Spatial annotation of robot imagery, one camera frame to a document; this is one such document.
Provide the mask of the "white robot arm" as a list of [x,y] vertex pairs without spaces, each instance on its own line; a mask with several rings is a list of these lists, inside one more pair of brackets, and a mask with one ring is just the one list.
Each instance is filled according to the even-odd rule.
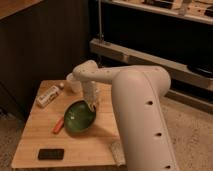
[[84,99],[93,105],[91,82],[111,86],[113,112],[128,171],[179,171],[159,98],[171,85],[160,66],[100,68],[88,60],[72,71],[82,83]]

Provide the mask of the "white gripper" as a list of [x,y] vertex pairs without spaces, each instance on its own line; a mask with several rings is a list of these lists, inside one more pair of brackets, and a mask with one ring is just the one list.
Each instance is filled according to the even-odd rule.
[[98,88],[94,81],[85,81],[82,83],[83,97],[89,104],[91,111],[96,111],[96,103],[98,102]]

